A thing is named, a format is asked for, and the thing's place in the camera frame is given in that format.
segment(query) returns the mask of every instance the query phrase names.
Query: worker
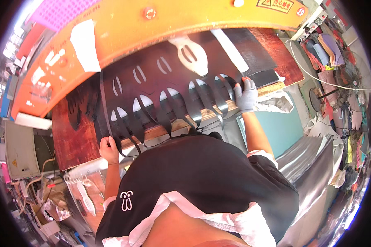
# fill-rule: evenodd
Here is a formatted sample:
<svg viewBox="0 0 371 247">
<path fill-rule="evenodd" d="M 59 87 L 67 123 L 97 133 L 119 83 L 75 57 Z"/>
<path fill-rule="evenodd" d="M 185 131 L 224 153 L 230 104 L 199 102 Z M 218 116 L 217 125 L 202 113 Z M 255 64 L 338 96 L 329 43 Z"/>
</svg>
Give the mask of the worker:
<svg viewBox="0 0 371 247">
<path fill-rule="evenodd" d="M 299 209 L 297 190 L 278 171 L 253 112 L 258 91 L 234 88 L 248 154 L 222 140 L 192 135 L 140 154 L 119 176 L 119 152 L 100 142 L 108 162 L 98 246 L 274 247 Z"/>
</svg>

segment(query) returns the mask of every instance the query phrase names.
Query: control panel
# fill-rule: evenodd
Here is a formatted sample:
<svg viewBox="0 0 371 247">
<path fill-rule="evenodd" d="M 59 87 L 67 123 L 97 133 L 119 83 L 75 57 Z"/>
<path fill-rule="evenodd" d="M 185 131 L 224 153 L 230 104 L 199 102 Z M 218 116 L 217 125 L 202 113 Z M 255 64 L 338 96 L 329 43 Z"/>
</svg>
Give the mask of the control panel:
<svg viewBox="0 0 371 247">
<path fill-rule="evenodd" d="M 301 33 L 300 36 L 298 36 L 297 40 L 304 41 L 309 36 L 310 33 L 315 31 L 315 29 L 323 23 L 323 21 L 326 18 L 327 18 L 327 13 L 324 10 L 322 10 L 313 22 L 308 23 L 304 27 L 304 31 Z"/>
</svg>

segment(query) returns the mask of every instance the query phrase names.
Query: black t-shirt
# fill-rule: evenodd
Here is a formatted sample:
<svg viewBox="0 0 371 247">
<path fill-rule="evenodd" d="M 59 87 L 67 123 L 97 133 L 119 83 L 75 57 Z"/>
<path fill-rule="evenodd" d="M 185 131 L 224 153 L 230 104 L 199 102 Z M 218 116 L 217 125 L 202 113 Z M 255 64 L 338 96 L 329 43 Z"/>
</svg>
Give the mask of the black t-shirt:
<svg viewBox="0 0 371 247">
<path fill-rule="evenodd" d="M 132 210 L 123 211 L 121 192 L 131 190 Z M 276 242 L 299 209 L 297 190 L 261 155 L 247 158 L 237 147 L 209 136 L 187 136 L 145 151 L 119 185 L 96 233 L 96 244 L 129 236 L 150 216 L 159 196 L 177 190 L 206 214 L 240 213 L 257 202 Z"/>
</svg>

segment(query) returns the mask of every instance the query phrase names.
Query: gray glove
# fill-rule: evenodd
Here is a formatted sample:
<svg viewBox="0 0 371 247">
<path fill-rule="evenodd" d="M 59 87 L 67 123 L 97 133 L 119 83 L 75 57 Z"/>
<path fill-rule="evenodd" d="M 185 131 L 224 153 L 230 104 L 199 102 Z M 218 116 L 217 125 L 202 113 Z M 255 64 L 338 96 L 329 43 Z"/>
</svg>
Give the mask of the gray glove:
<svg viewBox="0 0 371 247">
<path fill-rule="evenodd" d="M 253 80 L 244 81 L 244 90 L 239 84 L 234 87 L 235 103 L 239 108 L 240 113 L 251 112 L 257 103 L 258 91 Z"/>
</svg>

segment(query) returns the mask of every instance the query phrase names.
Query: white sleeve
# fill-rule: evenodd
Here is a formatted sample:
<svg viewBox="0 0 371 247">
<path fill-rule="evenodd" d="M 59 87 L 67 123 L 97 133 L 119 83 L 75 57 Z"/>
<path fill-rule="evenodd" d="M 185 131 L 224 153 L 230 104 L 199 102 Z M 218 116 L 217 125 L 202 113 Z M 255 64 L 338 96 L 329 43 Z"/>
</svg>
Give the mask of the white sleeve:
<svg viewBox="0 0 371 247">
<path fill-rule="evenodd" d="M 270 161 L 272 161 L 272 163 L 275 165 L 276 169 L 278 168 L 278 163 L 273 159 L 273 156 L 272 154 L 270 153 L 267 153 L 266 151 L 264 150 L 253 150 L 251 152 L 249 152 L 246 157 L 250 157 L 252 155 L 261 155 L 261 156 L 264 156 L 266 157 L 267 159 L 269 159 Z"/>
<path fill-rule="evenodd" d="M 115 201 L 117 199 L 117 196 L 110 196 L 103 202 L 103 209 L 106 211 L 107 206 L 109 206 L 110 202 Z"/>
</svg>

